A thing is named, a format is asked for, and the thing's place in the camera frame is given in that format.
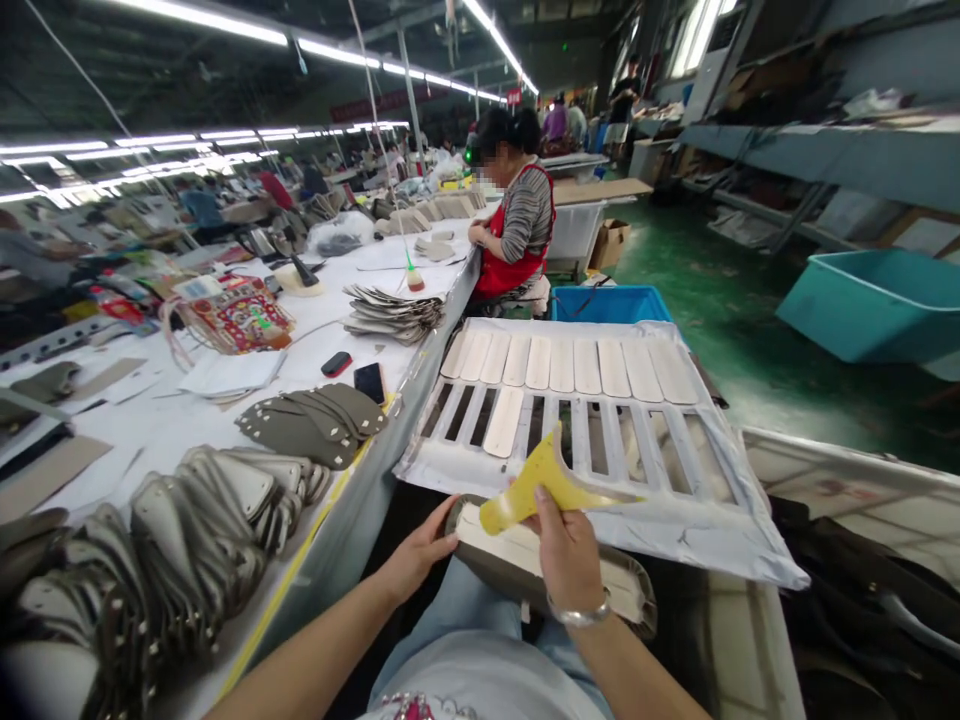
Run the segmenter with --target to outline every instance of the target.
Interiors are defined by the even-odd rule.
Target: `white table surface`
[[[469,224],[469,220],[446,220],[436,223],[434,229],[452,230],[455,237],[465,238]],[[408,237],[407,241],[412,246],[413,236]],[[383,242],[402,242],[402,239],[390,238]],[[307,265],[319,261],[319,258],[310,256],[302,256],[302,259]],[[150,471],[173,472],[188,449],[202,444],[215,448],[256,447],[240,433],[233,421],[252,404],[279,392],[309,389],[332,382],[352,384],[352,370],[375,362],[383,368],[387,393],[397,392],[419,347],[405,347],[385,336],[354,337],[347,333],[338,322],[350,313],[352,300],[342,292],[343,287],[360,283],[405,297],[445,297],[464,277],[465,264],[421,267],[419,270],[426,290],[416,296],[406,288],[404,271],[360,271],[356,265],[351,255],[331,258],[318,272],[325,289],[319,297],[299,298],[281,294],[280,303],[297,321],[292,333],[294,342],[287,348],[287,359],[277,378],[267,388],[230,407],[221,408],[200,397],[177,393],[176,387],[184,373],[174,364],[160,333],[148,338],[118,338],[100,349],[83,347],[47,363],[27,363],[0,374],[0,385],[6,386],[39,372],[48,364],[73,360],[83,367],[77,378],[78,385],[81,385],[118,359],[128,357],[147,360],[140,368],[140,382],[148,382],[143,380],[144,375],[149,380],[156,380],[139,395],[118,404],[110,401],[111,390],[108,389],[82,404],[68,401],[62,406],[67,412],[75,413],[83,407],[89,407],[98,397],[107,399],[106,404],[75,415],[73,422],[78,434],[108,442],[114,449],[38,509],[66,507],[70,510],[70,523],[74,525],[102,502],[112,503],[127,516],[127,503],[143,482],[144,476]],[[237,274],[259,277],[271,274],[259,260],[234,265],[232,269]],[[182,342],[188,349],[195,344],[190,339],[183,339]],[[344,376],[327,379],[320,372],[320,367],[339,351],[350,353],[353,364]],[[122,394],[116,388],[123,382],[111,386],[115,388],[115,396]],[[214,667],[200,675],[202,670],[198,664],[196,680],[168,692],[158,700],[155,706],[158,717],[202,717],[216,702],[224,686],[236,681],[265,632],[267,620],[289,590],[299,563],[322,531],[323,520],[328,514],[336,512],[336,501],[363,457],[361,453],[351,468],[336,474],[331,489],[319,505],[304,508],[297,531],[286,550],[279,558],[271,560],[244,612],[228,622],[219,636],[219,652]]]

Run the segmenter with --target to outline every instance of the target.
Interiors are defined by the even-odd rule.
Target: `smartphone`
[[[326,377],[336,377],[346,370],[352,362],[353,358],[350,357],[350,353],[339,352],[323,364],[323,367],[320,368],[320,372],[322,372]]]
[[[380,363],[354,370],[353,386],[377,405],[383,405],[387,401],[386,393],[383,391],[383,371],[380,369]]]

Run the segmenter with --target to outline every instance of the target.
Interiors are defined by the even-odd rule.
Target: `factory floor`
[[[731,422],[960,473],[960,443],[944,437],[960,414],[918,406],[946,383],[912,365],[848,365],[775,317],[812,248],[760,255],[708,230],[689,206],[641,200],[607,217],[632,226],[608,274],[660,291]]]

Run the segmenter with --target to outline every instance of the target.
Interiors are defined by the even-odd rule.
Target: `blue plastic bin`
[[[580,306],[590,302],[583,310]],[[632,325],[641,320],[673,322],[660,292],[652,285],[558,287],[550,298],[550,319]]]
[[[815,255],[777,317],[850,363],[960,349],[960,266],[905,250]]]

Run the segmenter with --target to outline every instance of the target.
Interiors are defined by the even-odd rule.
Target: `jeans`
[[[410,658],[435,640],[457,630],[488,630],[521,639],[520,605],[491,588],[470,568],[452,557],[437,597],[413,632],[397,643],[373,683],[369,709],[380,706],[383,689]],[[610,705],[560,623],[548,619],[537,638],[536,647],[580,686],[607,720],[613,720]]]

